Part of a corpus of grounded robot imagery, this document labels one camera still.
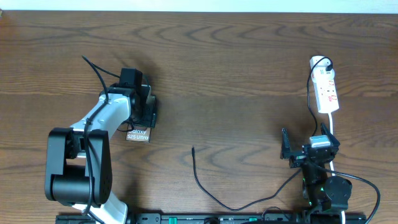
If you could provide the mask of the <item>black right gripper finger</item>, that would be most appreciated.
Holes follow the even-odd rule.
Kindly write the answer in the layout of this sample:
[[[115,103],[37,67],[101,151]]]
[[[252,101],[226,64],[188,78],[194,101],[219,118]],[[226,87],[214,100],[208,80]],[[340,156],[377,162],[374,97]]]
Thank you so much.
[[[290,141],[287,130],[285,128],[282,129],[282,146],[281,153],[290,152]]]
[[[332,135],[330,130],[326,127],[324,123],[321,123],[320,125],[321,133],[323,135],[326,135],[331,143],[332,146],[339,146],[340,142]]]

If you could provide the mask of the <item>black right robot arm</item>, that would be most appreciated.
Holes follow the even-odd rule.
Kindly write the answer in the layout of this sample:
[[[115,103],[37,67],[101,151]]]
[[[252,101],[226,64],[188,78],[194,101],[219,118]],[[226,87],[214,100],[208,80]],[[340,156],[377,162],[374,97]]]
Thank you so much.
[[[340,142],[321,124],[322,134],[312,136],[300,150],[292,150],[287,130],[282,129],[281,159],[289,160],[290,168],[303,172],[303,193],[316,212],[337,213],[348,209],[352,183],[340,176],[329,176],[325,164],[335,158]]]

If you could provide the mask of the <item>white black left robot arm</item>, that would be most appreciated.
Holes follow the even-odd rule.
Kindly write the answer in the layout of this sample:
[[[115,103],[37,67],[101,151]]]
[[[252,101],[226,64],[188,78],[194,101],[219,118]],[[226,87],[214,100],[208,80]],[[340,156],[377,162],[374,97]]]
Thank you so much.
[[[80,121],[51,130],[45,196],[81,211],[58,215],[56,223],[135,223],[128,205],[112,191],[109,140],[123,123],[153,128],[155,101],[150,85],[114,84],[101,92],[96,106]]]

